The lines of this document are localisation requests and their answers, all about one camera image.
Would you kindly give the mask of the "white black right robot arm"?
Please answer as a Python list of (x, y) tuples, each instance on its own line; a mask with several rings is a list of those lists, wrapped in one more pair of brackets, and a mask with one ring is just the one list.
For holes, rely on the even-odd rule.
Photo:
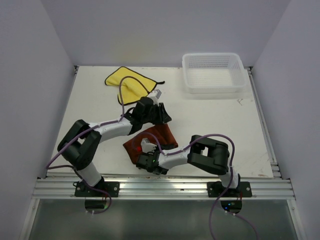
[(217, 175), (227, 196), (235, 196), (241, 190), (241, 177), (231, 164), (234, 153), (230, 153), (228, 144), (222, 141), (193, 135), (189, 145), (178, 147), (172, 143), (152, 143), (145, 137), (136, 149), (135, 166), (154, 175), (166, 175), (172, 168), (189, 164)]

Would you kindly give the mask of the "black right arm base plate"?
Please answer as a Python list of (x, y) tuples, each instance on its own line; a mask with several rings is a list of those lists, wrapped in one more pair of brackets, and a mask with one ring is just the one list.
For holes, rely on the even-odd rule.
[[(207, 193), (209, 198), (217, 198), (223, 191), (220, 181), (207, 182)], [(251, 185), (247, 181), (241, 181), (237, 188), (229, 188), (222, 198), (251, 198), (253, 196)]]

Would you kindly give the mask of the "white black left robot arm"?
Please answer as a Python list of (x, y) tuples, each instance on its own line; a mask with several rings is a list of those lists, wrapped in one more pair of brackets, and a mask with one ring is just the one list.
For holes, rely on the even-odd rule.
[(104, 190), (103, 177), (93, 164), (99, 144), (116, 137), (132, 135), (140, 131), (144, 124), (164, 125), (171, 120), (162, 102), (155, 103), (150, 97), (142, 97), (119, 119), (101, 123), (77, 120), (60, 141), (57, 155), (63, 156), (75, 168), (87, 184), (87, 192), (96, 197)]

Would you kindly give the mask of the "white perforated plastic basket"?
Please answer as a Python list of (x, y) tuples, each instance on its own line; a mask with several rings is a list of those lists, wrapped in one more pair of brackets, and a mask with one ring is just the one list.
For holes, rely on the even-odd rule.
[(232, 52), (186, 53), (182, 73), (191, 94), (235, 94), (249, 83), (239, 55)]

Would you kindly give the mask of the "brown microfiber towel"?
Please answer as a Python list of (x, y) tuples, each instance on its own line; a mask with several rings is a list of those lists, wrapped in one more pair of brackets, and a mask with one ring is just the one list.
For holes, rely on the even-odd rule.
[(142, 153), (141, 149), (137, 149), (141, 148), (141, 141), (143, 138), (147, 138), (152, 144), (157, 144), (157, 141), (153, 136), (156, 137), (162, 147), (171, 146), (177, 148), (179, 146), (168, 124), (154, 125), (123, 144), (133, 165), (136, 165), (138, 158)]

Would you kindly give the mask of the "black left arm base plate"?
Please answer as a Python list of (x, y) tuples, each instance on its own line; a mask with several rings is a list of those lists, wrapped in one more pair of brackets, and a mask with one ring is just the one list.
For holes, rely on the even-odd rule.
[(117, 181), (101, 181), (93, 186), (93, 190), (85, 185), (82, 181), (74, 182), (72, 184), (75, 187), (74, 196), (83, 197), (83, 198), (95, 198), (95, 197), (106, 197), (105, 193), (107, 192), (112, 198), (116, 198), (119, 195), (120, 183)]

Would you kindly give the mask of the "yellow microfiber towel black trim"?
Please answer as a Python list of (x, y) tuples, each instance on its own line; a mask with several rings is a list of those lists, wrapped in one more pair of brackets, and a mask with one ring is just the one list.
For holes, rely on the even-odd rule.
[(125, 66), (119, 67), (110, 74), (104, 81), (106, 86), (117, 87), (121, 90), (117, 98), (119, 104), (125, 106), (131, 105), (139, 101), (142, 97), (146, 97), (157, 85), (163, 85), (165, 81), (155, 81)]

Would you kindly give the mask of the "aluminium table edge rail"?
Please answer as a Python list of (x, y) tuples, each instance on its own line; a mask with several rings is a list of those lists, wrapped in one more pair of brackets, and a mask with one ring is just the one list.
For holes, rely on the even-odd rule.
[[(119, 185), (118, 200), (207, 200), (208, 182), (217, 178), (185, 178), (160, 176), (108, 176), (108, 182)], [(36, 181), (34, 199), (75, 198), (74, 175), (52, 175)], [(296, 198), (290, 180), (251, 178), (251, 200), (294, 200)]]

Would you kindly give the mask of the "aluminium right side rail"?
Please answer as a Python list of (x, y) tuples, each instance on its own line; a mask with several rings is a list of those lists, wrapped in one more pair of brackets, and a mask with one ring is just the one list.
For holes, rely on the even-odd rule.
[(252, 67), (245, 67), (245, 69), (247, 70), (248, 73), (248, 77), (249, 77), (249, 82), (250, 82), (250, 86), (252, 89), (252, 94), (254, 97), (254, 101), (256, 104), (256, 108), (257, 108), (257, 112), (258, 112), (258, 116), (259, 116), (259, 120), (260, 120), (260, 125), (262, 128), (262, 133), (263, 133), (263, 137), (264, 137), (264, 142), (266, 145), (266, 149), (267, 149), (267, 154), (268, 154), (268, 158), (270, 161), (270, 166), (271, 166), (271, 170), (272, 170), (272, 174), (273, 174), (273, 178), (275, 179), (282, 179), (282, 174), (281, 174), (281, 170), (279, 167), (279, 163), (277, 161), (275, 152), (274, 152), (274, 148), (272, 145), (272, 141), (270, 138), (270, 134), (268, 131), (268, 127), (267, 127), (267, 123), (265, 120), (265, 116), (262, 110), (262, 106), (260, 103), (260, 99), (258, 96), (258, 92), (254, 83), (254, 78), (253, 78), (253, 71), (252, 71)]

